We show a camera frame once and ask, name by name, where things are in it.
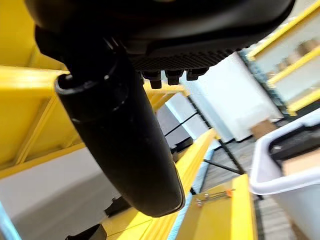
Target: orange object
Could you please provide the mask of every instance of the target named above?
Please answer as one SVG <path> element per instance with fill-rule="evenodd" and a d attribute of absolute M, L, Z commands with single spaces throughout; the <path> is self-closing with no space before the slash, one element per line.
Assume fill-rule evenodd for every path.
<path fill-rule="evenodd" d="M 232 198 L 232 189 L 227 189 L 225 193 L 229 198 Z"/>

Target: white wall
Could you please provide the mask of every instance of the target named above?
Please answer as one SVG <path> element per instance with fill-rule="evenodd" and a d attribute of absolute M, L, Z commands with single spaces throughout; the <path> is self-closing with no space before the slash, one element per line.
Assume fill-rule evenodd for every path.
<path fill-rule="evenodd" d="M 196 110 L 181 93 L 174 95 L 165 103 L 165 105 L 173 113 L 179 123 L 184 122 L 196 113 Z M 194 115 L 191 119 L 182 124 L 182 126 L 194 140 L 209 129 L 198 114 Z M 213 140 L 208 150 L 216 149 L 219 146 L 220 144 L 216 140 Z"/>
<path fill-rule="evenodd" d="M 215 116 L 210 117 L 210 110 L 207 110 L 209 114 L 206 114 L 206 118 L 211 120 L 218 132 L 217 123 L 222 121 L 237 141 L 250 136 L 252 133 L 249 128 L 265 118 L 271 120 L 282 118 L 282 114 L 236 53 L 210 67 L 205 75 L 200 76 L 197 81 L 188 82 L 186 86 L 194 99 L 199 96 L 200 91 L 201 97 L 206 99 L 214 114 L 219 117 L 218 121 L 215 121 Z M 182 104 L 183 100 L 177 98 L 182 97 L 174 96 L 166 105 L 175 115 L 180 116 L 178 119 L 180 121 L 185 118 L 185 113 L 189 112 L 187 108 L 191 106 Z"/>
<path fill-rule="evenodd" d="M 179 125 L 178 119 L 165 104 L 156 112 L 156 117 L 164 135 Z M 189 133 L 183 126 L 180 126 L 173 132 L 169 133 L 165 139 L 170 148 L 175 148 L 177 143 L 188 137 L 190 137 Z"/>
<path fill-rule="evenodd" d="M 84 148 L 0 180 L 23 240 L 64 240 L 99 223 L 119 193 Z"/>

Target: cardboard box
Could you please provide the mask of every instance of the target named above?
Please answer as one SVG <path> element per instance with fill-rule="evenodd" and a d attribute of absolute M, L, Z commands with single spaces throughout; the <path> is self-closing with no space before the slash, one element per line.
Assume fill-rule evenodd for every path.
<path fill-rule="evenodd" d="M 255 139 L 259 139 L 262 136 L 274 131 L 277 129 L 277 126 L 274 125 L 270 120 L 266 119 L 263 120 L 261 122 L 259 122 L 258 124 L 252 126 L 250 128 L 253 136 L 255 137 Z"/>
<path fill-rule="evenodd" d="M 307 152 L 303 155 L 293 157 L 282 163 L 283 174 L 285 176 L 315 167 L 320 167 L 320 148 Z"/>

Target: storage rack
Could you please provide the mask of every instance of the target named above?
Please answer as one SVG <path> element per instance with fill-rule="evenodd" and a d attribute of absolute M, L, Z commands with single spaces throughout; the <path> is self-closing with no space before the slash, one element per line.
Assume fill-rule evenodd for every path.
<path fill-rule="evenodd" d="M 306 23 L 308 23 L 313 18 L 319 16 L 320 13 L 320 0 L 316 1 L 310 7 L 308 7 L 305 11 L 303 11 L 300 15 L 298 15 L 294 20 L 290 21 L 283 28 L 277 30 L 271 37 L 269 37 L 264 43 L 260 44 L 254 50 L 250 51 L 247 54 L 247 58 L 250 61 L 255 61 L 258 58 L 261 58 L 264 53 L 271 50 L 274 46 L 281 43 L 286 38 L 290 37 L 292 34 L 296 33 L 298 30 L 304 27 Z M 274 77 L 269 79 L 265 86 L 269 88 L 271 91 L 276 88 L 275 84 L 296 71 L 297 69 L 304 66 L 306 63 L 314 60 L 320 56 L 320 46 L 313 49 L 311 52 L 304 55 L 301 59 L 299 59 L 294 64 L 288 66 Z M 295 102 L 287 103 L 286 110 L 291 116 L 296 116 L 297 111 L 302 108 L 320 100 L 320 90 L 316 89 L 314 91 L 308 92 L 306 95 L 297 99 Z"/>

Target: yellow shelf frame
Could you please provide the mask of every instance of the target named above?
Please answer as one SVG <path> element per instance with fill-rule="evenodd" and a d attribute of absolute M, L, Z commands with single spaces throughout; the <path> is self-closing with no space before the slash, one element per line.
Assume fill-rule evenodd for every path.
<path fill-rule="evenodd" d="M 291 116 L 296 116 L 296 111 L 320 100 L 320 88 L 314 90 L 308 95 L 302 97 L 301 99 L 291 103 L 287 106 L 287 111 Z"/>
<path fill-rule="evenodd" d="M 298 68 L 302 67 L 312 59 L 318 57 L 320 55 L 320 46 L 312 50 L 311 52 L 304 55 L 302 58 L 300 58 L 298 61 L 296 61 L 294 64 L 288 66 L 283 71 L 275 75 L 273 78 L 269 79 L 267 81 L 267 85 L 269 88 L 275 88 L 275 84 L 279 82 L 280 80 L 284 79 L 286 76 L 297 70 Z"/>
<path fill-rule="evenodd" d="M 299 28 L 303 27 L 306 22 L 314 18 L 317 14 L 320 13 L 320 0 L 316 1 L 310 7 L 308 7 L 303 13 L 297 16 L 294 20 L 289 22 L 286 26 L 279 29 L 267 39 L 264 43 L 257 46 L 254 50 L 247 54 L 247 57 L 250 61 L 254 61 L 256 58 L 261 56 L 265 51 L 268 51 L 274 45 L 282 41 L 284 38 L 287 38 L 289 35 L 296 32 Z"/>
<path fill-rule="evenodd" d="M 257 225 L 247 174 L 192 196 L 176 240 L 257 240 Z M 231 198 L 220 198 L 197 206 L 205 194 L 234 189 Z"/>
<path fill-rule="evenodd" d="M 53 88 L 57 76 L 67 73 L 69 72 L 63 70 L 0 65 L 1 115 L 4 118 L 12 118 L 12 121 L 2 125 L 1 132 L 5 139 L 18 136 L 18 140 L 11 142 L 10 146 L 5 146 L 6 148 L 13 149 L 14 146 L 19 146 L 13 158 L 0 159 L 0 179 L 85 147 L 71 122 L 69 125 L 54 125 L 54 128 L 63 128 L 67 133 L 66 137 L 62 136 L 61 139 L 57 139 L 59 142 L 54 142 L 54 144 L 50 142 L 52 135 L 48 135 L 48 131 L 45 131 L 46 127 L 47 130 L 53 128 L 52 124 L 48 125 L 52 123 L 50 121 L 52 119 L 65 119 L 61 121 L 62 123 L 69 121 L 64 111 L 57 111 L 63 108 Z M 189 94 L 182 85 L 163 83 L 161 89 L 152 89 L 150 82 L 145 81 L 143 87 L 155 112 L 176 93 L 182 93 L 184 96 Z M 12 100 L 16 105 L 20 103 L 23 105 L 26 102 L 23 109 L 26 109 L 27 113 L 32 112 L 28 109 L 37 109 L 37 111 L 34 115 L 31 114 L 29 119 L 21 115 L 19 110 L 15 110 L 16 105 L 10 105 Z M 24 127 L 26 132 L 18 132 L 11 136 L 7 130 L 16 127 Z M 45 150 L 33 151 L 38 148 L 39 141 L 47 142 Z"/>

